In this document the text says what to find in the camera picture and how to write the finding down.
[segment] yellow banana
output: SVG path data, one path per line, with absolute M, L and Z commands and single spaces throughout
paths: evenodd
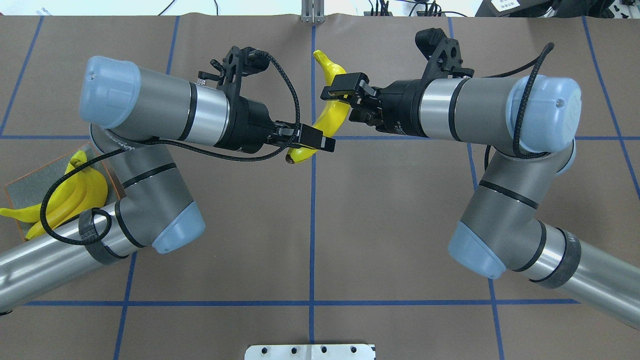
M 65 174 L 75 169 L 81 163 L 86 162 L 86 153 L 82 150 L 75 153 L 69 163 L 67 164 L 67 169 Z M 56 189 L 56 191 L 51 195 L 51 199 L 49 199 L 49 205 L 47 206 L 47 214 L 51 213 L 53 209 L 58 208 L 62 203 L 67 200 L 74 191 L 76 187 L 74 177 L 60 184 L 60 186 Z M 0 215 L 4 217 L 12 217 L 16 220 L 20 220 L 21 222 L 37 222 L 40 219 L 40 205 L 36 204 L 32 206 L 28 206 L 22 209 L 0 209 Z
M 332 62 L 321 50 L 314 51 L 314 58 L 320 64 L 324 72 L 324 81 L 327 85 L 333 83 L 333 78 L 338 74 L 345 74 L 346 71 L 338 64 Z M 327 101 L 324 110 L 313 125 L 321 130 L 325 136 L 333 136 L 340 128 L 344 119 L 347 118 L 350 107 L 339 101 Z M 300 163 L 309 159 L 317 150 L 301 147 L 300 149 L 289 149 L 287 151 L 287 162 L 290 164 Z
M 78 205 L 82 202 L 84 196 L 86 195 L 86 175 L 82 171 L 80 171 L 76 175 L 72 176 L 69 180 L 73 178 L 76 179 L 76 188 L 74 188 L 74 192 L 71 193 L 71 196 L 65 202 L 63 202 L 62 205 L 58 206 L 49 214 L 47 214 L 47 221 L 52 229 L 55 229 L 58 225 L 60 225 L 62 221 L 78 207 Z M 45 231 L 42 227 L 42 223 L 38 221 L 34 226 L 31 227 L 31 229 L 29 229 L 27 235 L 25 235 L 25 239 L 31 240 L 36 236 L 43 235 L 44 233 Z
M 61 221 L 61 223 L 66 222 L 84 210 L 101 208 L 107 201 L 108 187 L 104 176 L 92 167 L 88 167 L 81 172 L 86 176 L 86 195 L 77 208 L 71 211 L 71 213 Z

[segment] blue tape line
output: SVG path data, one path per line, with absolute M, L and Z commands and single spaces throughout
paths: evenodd
M 9 104 L 6 107 L 6 111 L 4 112 L 4 117 L 2 119 L 2 124 L 0 124 L 0 136 L 4 132 L 4 128 L 6 127 L 6 123 L 9 120 L 9 114 L 11 113 L 11 108 L 13 107 L 13 102 L 15 100 L 15 96 L 18 94 L 18 89 L 20 88 L 20 84 L 22 83 L 22 77 L 24 76 L 24 71 L 27 69 L 27 64 L 29 63 L 29 59 L 31 58 L 31 53 L 33 52 L 33 48 L 36 44 L 36 40 L 38 39 L 38 34 L 40 34 L 40 29 L 42 28 L 42 22 L 44 21 L 44 16 L 40 17 L 38 21 L 38 26 L 36 27 L 36 32 L 33 34 L 33 38 L 31 39 L 31 45 L 29 45 L 29 50 L 27 51 L 27 56 L 24 57 L 24 62 L 22 63 L 22 68 L 20 69 L 20 74 L 18 75 L 18 80 L 15 82 L 15 86 L 13 87 L 13 92 L 11 93 L 11 98 L 9 99 Z
M 504 347 L 502 346 L 502 332 L 500 331 L 500 318 L 498 317 L 498 304 L 495 300 L 495 290 L 493 289 L 493 280 L 487 279 L 489 282 L 489 294 L 491 295 L 491 309 L 493 312 L 493 326 L 495 327 L 495 339 L 498 344 L 498 355 L 500 360 L 504 360 Z
M 88 135 L 2 135 L 4 140 L 89 140 Z
M 476 176 L 476 164 L 474 163 L 473 151 L 470 143 L 467 143 L 467 154 L 469 156 L 469 166 L 471 167 L 471 181 L 473 181 L 474 190 L 476 190 L 478 187 L 478 179 Z
M 309 343 L 315 342 L 316 300 L 316 155 L 311 157 L 311 219 L 309 234 Z
M 451 21 L 450 17 L 447 18 L 447 21 L 449 23 L 449 37 L 453 38 L 453 37 L 455 37 L 453 35 L 453 21 Z
M 25 306 L 122 306 L 122 301 L 91 301 L 91 300 L 34 300 Z
M 306 300 L 256 300 L 256 301 L 129 301 L 129 307 L 261 307 L 261 306 L 308 306 Z
M 307 300 L 139 300 L 127 307 L 263 307 L 309 306 Z M 573 299 L 503 299 L 503 300 L 315 300 L 314 306 L 472 306 L 472 305 L 564 305 L 580 304 Z M 124 301 L 103 300 L 34 300 L 25 306 L 123 306 Z
M 573 299 L 503 299 L 495 300 L 496 305 L 561 305 L 580 304 Z
M 491 300 L 317 300 L 316 306 L 460 306 L 491 305 Z
M 122 344 L 122 336 L 124 335 L 124 325 L 127 321 L 127 310 L 129 307 L 129 295 L 131 294 L 131 283 L 133 282 L 133 272 L 136 267 L 136 258 L 138 253 L 131 254 L 131 262 L 129 263 L 129 275 L 127 276 L 127 287 L 124 290 L 124 300 L 122 302 L 122 312 L 120 313 L 120 325 L 118 326 L 118 336 L 116 337 L 116 346 L 113 351 L 113 360 L 118 360 L 120 356 L 120 345 Z
M 171 48 L 169 50 L 169 60 L 166 62 L 166 71 L 165 74 L 171 74 L 171 64 L 173 63 L 173 50 L 175 49 L 175 39 L 178 37 L 178 24 L 180 23 L 180 16 L 175 17 L 175 22 L 173 23 L 173 37 L 171 39 Z
M 596 53 L 593 49 L 593 43 L 591 42 L 591 34 L 589 33 L 589 26 L 587 25 L 587 18 L 585 16 L 582 16 L 582 25 L 584 26 L 584 34 L 587 36 L 587 43 L 589 43 L 589 50 L 591 51 L 591 60 L 593 60 L 593 66 L 596 69 L 596 74 L 598 75 L 598 81 L 600 82 L 600 86 L 602 87 L 604 98 L 607 101 L 607 107 L 609 108 L 609 113 L 611 114 L 611 120 L 613 120 L 613 126 L 616 128 L 616 133 L 620 138 L 620 147 L 622 148 L 622 153 L 625 156 L 625 161 L 627 162 L 629 174 L 631 175 L 631 180 L 633 181 L 634 186 L 636 188 L 636 195 L 638 196 L 638 199 L 640 199 L 640 186 L 638 185 L 636 173 L 634 172 L 634 167 L 631 164 L 631 159 L 629 158 L 629 153 L 627 152 L 627 146 L 625 145 L 625 141 L 622 139 L 622 132 L 620 131 L 620 125 L 618 124 L 616 113 L 613 111 L 613 105 L 611 104 L 611 100 L 609 98 L 609 92 L 607 91 L 607 87 L 604 84 L 604 79 L 602 79 L 602 74 L 600 73 L 600 66 L 598 65 L 598 60 L 596 59 Z
M 316 121 L 316 26 L 311 27 L 311 119 Z M 309 229 L 309 343 L 316 342 L 316 155 L 311 157 L 311 209 Z

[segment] white plate with holes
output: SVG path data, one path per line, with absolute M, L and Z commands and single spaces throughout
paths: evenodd
M 376 346 L 366 344 L 333 345 L 253 345 L 244 360 L 375 360 Z

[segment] banana bunch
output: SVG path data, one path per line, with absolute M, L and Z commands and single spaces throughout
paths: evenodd
M 324 81 L 327 86 L 333 83 L 333 78 L 338 74 L 346 74 L 346 71 L 338 64 L 334 63 L 322 52 L 322 50 L 314 51 L 316 62 L 322 67 L 324 72 Z M 324 110 L 313 125 L 314 128 L 321 130 L 327 137 L 331 137 L 338 131 L 338 128 L 344 122 L 349 114 L 349 104 L 340 101 L 327 101 Z M 301 147 L 300 149 L 289 149 L 287 151 L 287 162 L 290 164 L 299 163 L 309 159 L 317 150 Z
M 87 162 L 86 153 L 82 150 L 75 153 L 65 174 Z M 63 224 L 72 217 L 90 208 L 101 208 L 107 200 L 107 181 L 104 176 L 92 167 L 83 169 L 67 179 L 51 195 L 47 206 L 47 221 L 52 229 Z M 0 215 L 11 217 L 21 222 L 35 223 L 25 238 L 31 240 L 45 233 L 40 222 L 42 204 L 22 209 L 0 209 Z

